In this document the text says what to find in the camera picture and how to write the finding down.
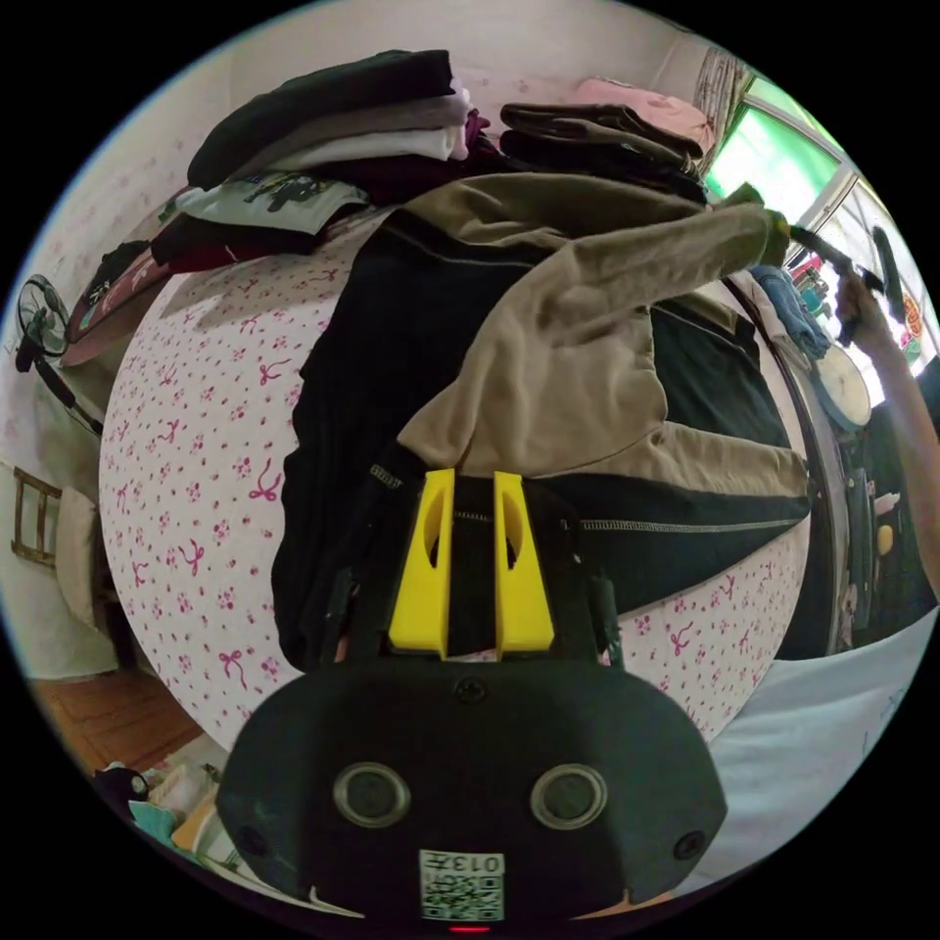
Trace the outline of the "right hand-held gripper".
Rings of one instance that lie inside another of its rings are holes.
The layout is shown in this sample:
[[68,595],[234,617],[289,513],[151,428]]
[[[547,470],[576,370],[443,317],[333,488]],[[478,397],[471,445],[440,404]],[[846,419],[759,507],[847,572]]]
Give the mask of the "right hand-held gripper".
[[[823,263],[831,266],[840,277],[854,273],[870,291],[885,296],[885,283],[876,273],[857,265],[817,233],[797,225],[789,225],[786,218],[777,211],[765,210],[765,215],[769,228],[763,252],[763,265],[783,266],[790,242],[795,242],[801,248],[818,256]],[[883,229],[877,225],[873,226],[870,237],[879,260],[884,264],[885,233]],[[844,321],[837,337],[838,344],[842,347],[850,347],[854,342],[855,332],[854,321]]]

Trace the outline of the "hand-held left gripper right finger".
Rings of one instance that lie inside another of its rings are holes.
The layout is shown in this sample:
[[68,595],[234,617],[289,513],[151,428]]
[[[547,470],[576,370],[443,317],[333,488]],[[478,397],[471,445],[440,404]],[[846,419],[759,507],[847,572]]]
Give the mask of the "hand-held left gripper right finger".
[[493,475],[495,653],[546,654],[554,626],[522,477]]

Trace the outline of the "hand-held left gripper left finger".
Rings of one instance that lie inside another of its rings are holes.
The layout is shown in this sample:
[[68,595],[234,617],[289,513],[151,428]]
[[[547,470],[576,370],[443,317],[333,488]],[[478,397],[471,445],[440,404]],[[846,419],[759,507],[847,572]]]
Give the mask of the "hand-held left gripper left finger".
[[447,657],[455,472],[425,475],[388,638],[398,653]]

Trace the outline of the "person's right hand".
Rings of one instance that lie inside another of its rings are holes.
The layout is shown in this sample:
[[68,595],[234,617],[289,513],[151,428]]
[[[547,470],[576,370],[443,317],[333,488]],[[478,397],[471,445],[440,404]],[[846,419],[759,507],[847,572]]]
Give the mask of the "person's right hand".
[[840,276],[836,316],[851,342],[871,360],[898,353],[888,322],[870,289],[854,273]]

